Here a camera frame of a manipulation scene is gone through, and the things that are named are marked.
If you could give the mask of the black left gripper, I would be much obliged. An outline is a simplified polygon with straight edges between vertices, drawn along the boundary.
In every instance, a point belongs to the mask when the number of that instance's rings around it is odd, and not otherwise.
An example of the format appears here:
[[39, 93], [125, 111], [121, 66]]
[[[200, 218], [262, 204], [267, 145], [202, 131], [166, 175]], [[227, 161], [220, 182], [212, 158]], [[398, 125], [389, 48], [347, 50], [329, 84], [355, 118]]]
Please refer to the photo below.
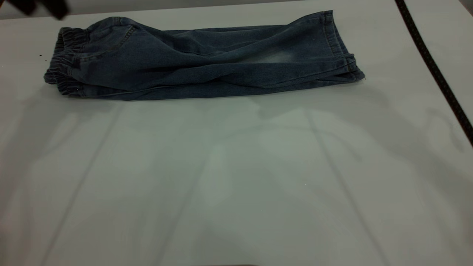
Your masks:
[[62, 20], [69, 14], [69, 7], [65, 0], [1, 0], [0, 5], [2, 6], [5, 2], [28, 17], [34, 14], [38, 5], [43, 6], [57, 20]]

